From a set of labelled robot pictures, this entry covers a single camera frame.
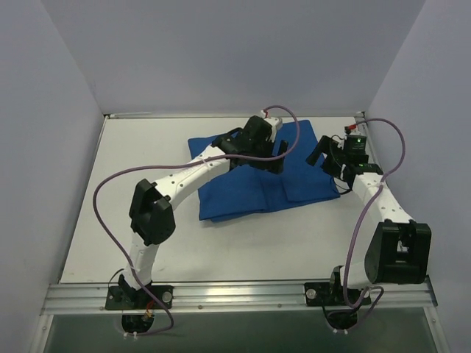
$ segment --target wire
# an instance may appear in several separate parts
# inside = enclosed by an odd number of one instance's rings
[[[160,332],[168,331],[174,326],[174,318],[173,318],[172,314],[170,313],[169,309],[167,309],[167,307],[165,306],[165,304],[162,303],[162,301],[159,300],[144,285],[144,283],[142,283],[142,281],[139,279],[139,277],[138,277],[138,275],[137,275],[137,273],[134,269],[134,264],[132,263],[131,257],[127,253],[126,249],[121,245],[119,240],[116,239],[116,237],[113,235],[113,233],[108,228],[106,223],[103,221],[102,215],[98,211],[98,194],[99,194],[99,191],[103,188],[103,186],[105,186],[111,180],[113,180],[117,177],[120,177],[121,175],[125,175],[125,174],[132,173],[132,172],[135,172],[135,171],[146,171],[146,170],[152,170],[152,169],[182,169],[182,168],[193,167],[195,165],[200,165],[200,164],[203,164],[203,163],[206,163],[206,162],[210,162],[212,160],[229,159],[229,158],[238,158],[238,159],[242,159],[242,160],[255,160],[255,161],[259,161],[259,162],[271,162],[271,161],[274,161],[274,160],[280,160],[281,158],[284,158],[286,155],[290,154],[294,150],[294,148],[296,148],[296,146],[298,144],[298,141],[300,139],[301,131],[300,131],[300,123],[297,120],[296,115],[289,108],[284,107],[283,105],[271,105],[271,106],[265,108],[263,111],[266,112],[266,114],[268,114],[268,110],[274,109],[274,108],[285,110],[293,118],[294,123],[296,125],[296,137],[294,139],[294,142],[293,142],[292,146],[286,152],[284,152],[284,153],[282,153],[278,156],[262,158],[262,157],[252,157],[252,156],[244,156],[244,155],[238,155],[238,154],[222,154],[220,156],[209,157],[209,158],[206,158],[205,160],[197,160],[195,162],[188,163],[188,164],[182,164],[182,165],[142,165],[142,166],[139,166],[139,167],[124,169],[123,171],[119,171],[117,173],[114,173],[114,174],[110,175],[109,177],[105,178],[104,180],[102,180],[96,186],[96,189],[93,192],[93,211],[95,213],[96,219],[98,220],[98,222],[102,226],[103,230],[110,237],[110,239],[114,242],[114,244],[116,244],[116,246],[122,252],[124,257],[126,257],[126,261],[130,266],[131,274],[134,277],[135,281],[139,284],[139,286],[142,288],[142,290],[144,292],[146,292],[147,295],[152,300],[154,300],[154,302],[157,303],[157,305],[159,307],[161,307],[165,311],[165,313],[167,314],[167,316],[169,317],[169,320],[170,320],[170,324],[166,327],[155,329],[151,332],[144,332],[144,333],[141,333],[141,334],[138,334],[138,335],[155,335],[155,334],[158,334]]]
[[[348,253],[347,253],[347,260],[345,261],[344,281],[342,283],[345,304],[348,305],[349,307],[351,307],[352,309],[355,309],[355,308],[357,308],[361,305],[361,302],[363,301],[363,299],[366,295],[366,292],[369,292],[373,289],[379,289],[380,290],[380,294],[378,295],[376,300],[374,300],[374,302],[371,304],[371,307],[368,309],[368,311],[365,313],[365,315],[363,315],[363,317],[358,321],[358,323],[355,325],[355,327],[358,326],[358,324],[360,324],[373,311],[376,304],[379,302],[380,298],[384,294],[384,288],[382,288],[381,286],[365,287],[361,291],[360,297],[358,298],[358,300],[355,303],[350,302],[350,300],[348,298],[347,284],[348,284],[348,274],[350,272],[350,265],[352,263],[353,249],[355,248],[355,242],[356,242],[356,239],[358,237],[358,233],[360,231],[361,224],[363,223],[363,220],[364,220],[364,218],[365,218],[365,216],[368,212],[368,209],[371,207],[373,202],[375,202],[375,200],[379,197],[379,195],[381,194],[381,192],[384,189],[384,185],[383,185],[384,181],[386,180],[387,177],[389,177],[391,174],[393,174],[403,164],[404,158],[406,157],[406,141],[404,139],[404,135],[402,134],[400,129],[397,127],[397,125],[392,123],[391,121],[383,119],[383,118],[371,118],[371,119],[365,119],[365,120],[362,120],[362,121],[360,121],[356,124],[350,125],[349,128],[350,129],[355,129],[357,127],[357,125],[365,124],[365,123],[368,123],[370,121],[382,121],[383,123],[387,123],[388,125],[392,126],[396,130],[397,134],[399,135],[401,146],[402,146],[402,152],[401,152],[401,155],[400,155],[399,162],[396,164],[395,167],[393,167],[393,169],[391,169],[390,171],[387,171],[381,177],[380,186],[378,188],[378,191],[365,204],[365,207],[363,208],[363,210],[360,213],[360,216],[358,217],[358,220],[357,220],[356,225],[355,225],[355,229],[353,230],[352,240],[350,241],[350,247],[349,247]]]

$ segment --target blue towel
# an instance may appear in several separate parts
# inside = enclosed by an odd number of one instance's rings
[[[300,121],[301,135],[297,147],[285,157],[282,174],[243,165],[218,176],[198,190],[199,219],[214,222],[241,217],[250,213],[267,213],[299,207],[339,197],[332,177],[319,167],[321,156],[312,167],[305,162],[317,139],[308,120]],[[191,157],[201,153],[216,136],[188,140]],[[296,125],[284,124],[277,141],[293,143]]]

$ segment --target gray wall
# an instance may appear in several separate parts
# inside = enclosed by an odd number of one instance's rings
[[[2,4],[0,48],[0,351],[25,352],[103,120],[39,1]]]
[[[424,0],[43,0],[104,113],[347,114]]]
[[[390,185],[432,227],[429,273],[454,352],[471,347],[470,16],[469,0],[427,0],[368,111],[406,135],[406,162]],[[391,168],[399,140],[387,126],[370,126]]]

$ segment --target white table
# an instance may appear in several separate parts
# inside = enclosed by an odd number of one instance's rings
[[[100,227],[92,194],[112,173],[137,165],[183,164],[190,160],[187,140],[243,126],[244,118],[110,119],[103,136],[61,278],[62,283],[107,282],[126,265],[122,253]],[[343,134],[347,118],[308,118],[318,139]],[[127,215],[135,184],[169,171],[121,176],[99,194],[99,210],[126,249],[131,244]],[[175,213],[177,229],[159,248],[152,277],[157,282],[325,279],[345,261],[347,247],[363,205],[354,194],[276,213],[249,215],[213,224],[199,221],[197,194]],[[367,219],[354,254],[361,260],[374,230]]]

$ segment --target purple cable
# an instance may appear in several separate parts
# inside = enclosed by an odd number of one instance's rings
[[[206,158],[205,160],[198,160],[196,162],[188,163],[188,164],[182,164],[182,165],[143,165],[140,167],[134,167],[134,168],[128,168],[124,169],[123,171],[119,171],[117,173],[114,173],[101,181],[98,186],[96,187],[95,191],[93,192],[93,211],[95,212],[96,219],[102,226],[103,230],[108,234],[110,239],[116,244],[116,246],[119,248],[119,250],[123,253],[124,257],[126,257],[126,261],[130,265],[131,273],[132,276],[134,277],[135,281],[141,286],[141,288],[150,296],[150,298],[157,303],[159,307],[161,307],[167,314],[167,316],[170,319],[170,324],[167,327],[162,327],[160,329],[155,329],[154,331],[151,332],[144,332],[141,334],[138,334],[140,336],[142,335],[155,335],[160,332],[168,331],[174,326],[174,318],[172,314],[170,313],[169,309],[160,301],[152,292],[142,283],[142,281],[139,279],[138,275],[136,274],[134,270],[134,264],[132,263],[131,257],[127,253],[126,249],[119,243],[118,239],[113,235],[113,233],[110,231],[110,229],[107,227],[105,222],[103,221],[102,216],[100,215],[100,212],[98,211],[98,205],[97,205],[97,197],[99,191],[103,188],[105,184],[107,184],[109,181],[120,177],[121,175],[125,175],[128,173],[132,173],[135,171],[147,171],[151,169],[182,169],[182,168],[189,168],[189,167],[194,167],[195,165],[200,165],[206,162],[210,162],[212,160],[220,160],[220,159],[229,159],[229,158],[238,158],[241,160],[257,160],[261,162],[270,162],[273,160],[279,160],[281,158],[284,158],[286,155],[290,154],[293,149],[297,146],[297,143],[300,139],[300,123],[297,120],[296,115],[287,107],[284,107],[283,105],[271,105],[267,108],[265,108],[263,111],[267,112],[270,109],[278,108],[281,110],[285,110],[294,120],[294,123],[296,124],[296,138],[294,139],[293,145],[285,152],[280,154],[279,156],[275,157],[267,157],[267,158],[261,158],[261,157],[251,157],[251,156],[243,156],[243,155],[238,155],[238,154],[222,154],[220,156],[215,156],[215,157],[209,157]]]
[[[389,120],[386,120],[386,119],[382,119],[382,118],[365,119],[363,121],[358,122],[356,125],[365,124],[365,123],[368,123],[370,121],[382,121],[383,123],[387,123],[388,125],[392,126],[396,130],[397,134],[399,135],[400,142],[402,144],[402,153],[401,153],[399,162],[396,164],[396,166],[393,169],[391,169],[390,171],[387,171],[383,175],[383,177],[381,177],[380,182],[384,182],[387,177],[389,177],[391,174],[393,174],[403,164],[404,157],[406,156],[406,141],[404,139],[404,135],[402,134],[400,129],[397,127],[397,125],[392,123]],[[348,253],[347,253],[347,260],[345,261],[344,281],[343,281],[343,284],[342,284],[345,304],[347,304],[352,309],[356,309],[358,306],[360,306],[360,304],[363,301],[363,298],[365,297],[367,291],[369,291],[371,289],[380,289],[381,290],[380,294],[378,295],[376,300],[372,303],[371,307],[368,309],[368,311],[365,313],[363,318],[355,326],[357,326],[360,322],[362,322],[373,311],[373,308],[376,306],[379,299],[384,294],[384,289],[381,286],[365,287],[361,291],[361,294],[360,294],[360,297],[358,298],[358,300],[354,304],[352,304],[350,302],[349,298],[348,298],[348,292],[347,292],[348,274],[349,274],[349,271],[350,271],[350,265],[351,265],[351,262],[352,262],[353,249],[355,248],[356,238],[358,237],[358,233],[360,231],[361,224],[363,223],[363,220],[364,220],[364,218],[365,218],[365,216],[368,212],[368,209],[371,207],[373,202],[375,202],[375,200],[379,197],[380,193],[383,191],[383,188],[384,188],[384,186],[380,185],[380,187],[378,188],[378,191],[365,204],[365,207],[361,211],[360,216],[358,217],[358,220],[356,222],[355,229],[353,230],[352,240],[350,241],[350,247],[349,247]]]

